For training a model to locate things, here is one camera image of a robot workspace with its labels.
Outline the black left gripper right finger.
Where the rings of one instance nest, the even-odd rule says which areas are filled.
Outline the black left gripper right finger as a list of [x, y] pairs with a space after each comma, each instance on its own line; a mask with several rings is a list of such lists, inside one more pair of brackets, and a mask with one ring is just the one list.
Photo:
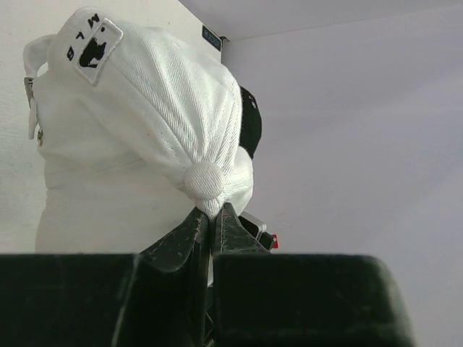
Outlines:
[[364, 254], [273, 254], [230, 204], [213, 240], [217, 346], [414, 346], [388, 266]]

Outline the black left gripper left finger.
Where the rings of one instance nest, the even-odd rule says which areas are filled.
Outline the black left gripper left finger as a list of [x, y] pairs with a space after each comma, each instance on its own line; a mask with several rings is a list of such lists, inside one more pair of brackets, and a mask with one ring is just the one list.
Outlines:
[[3, 346], [201, 346], [208, 219], [139, 254], [1, 256]]

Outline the white baseball cap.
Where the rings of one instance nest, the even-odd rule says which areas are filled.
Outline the white baseball cap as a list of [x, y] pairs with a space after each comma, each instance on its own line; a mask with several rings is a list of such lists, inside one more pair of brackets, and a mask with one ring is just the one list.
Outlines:
[[241, 89], [207, 53], [87, 7], [23, 60], [29, 137], [45, 161], [37, 253], [138, 253], [195, 208], [246, 208]]

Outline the black baseball cap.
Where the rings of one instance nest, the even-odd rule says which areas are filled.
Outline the black baseball cap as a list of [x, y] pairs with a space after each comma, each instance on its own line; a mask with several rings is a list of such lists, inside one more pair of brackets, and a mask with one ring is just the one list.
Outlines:
[[254, 95], [243, 86], [240, 87], [240, 91], [242, 96], [242, 123], [239, 145], [253, 159], [262, 136], [262, 118]]

